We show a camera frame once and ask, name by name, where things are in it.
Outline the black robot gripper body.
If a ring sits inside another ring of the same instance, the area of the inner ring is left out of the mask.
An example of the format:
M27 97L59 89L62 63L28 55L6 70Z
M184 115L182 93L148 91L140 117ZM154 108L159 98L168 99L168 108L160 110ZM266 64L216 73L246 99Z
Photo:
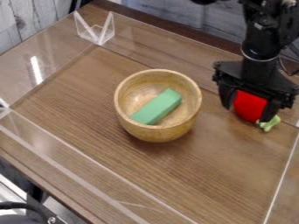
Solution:
M243 61L216 61L212 65L215 69L212 80L216 84L228 83L236 90L243 90L267 100L279 100L282 109L291 108L299 95L299 85L289 80L277 68L267 74L259 66L246 70L244 64Z

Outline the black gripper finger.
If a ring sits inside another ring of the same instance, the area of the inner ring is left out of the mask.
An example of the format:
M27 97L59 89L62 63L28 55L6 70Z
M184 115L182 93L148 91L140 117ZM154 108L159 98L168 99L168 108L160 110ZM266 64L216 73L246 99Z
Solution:
M262 116L261 116L261 122L262 123L267 123L271 121L271 119L274 118L274 116L277 115L279 109L281 109L281 101L277 99L270 99L266 100L266 106L262 112Z
M222 106L226 109L230 109L236 99L236 88L231 86L228 83L224 82L219 83L219 98Z

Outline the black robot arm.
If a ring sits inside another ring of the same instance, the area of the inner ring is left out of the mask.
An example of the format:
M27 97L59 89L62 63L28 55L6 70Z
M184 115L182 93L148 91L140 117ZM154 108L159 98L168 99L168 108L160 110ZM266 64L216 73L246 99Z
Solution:
M299 0L238 0L243 6L247 33L240 61L214 63L212 80L219 98L230 108L238 91L266 99L259 121L267 123L279 110L291 108L299 85L279 71L282 49L299 39Z

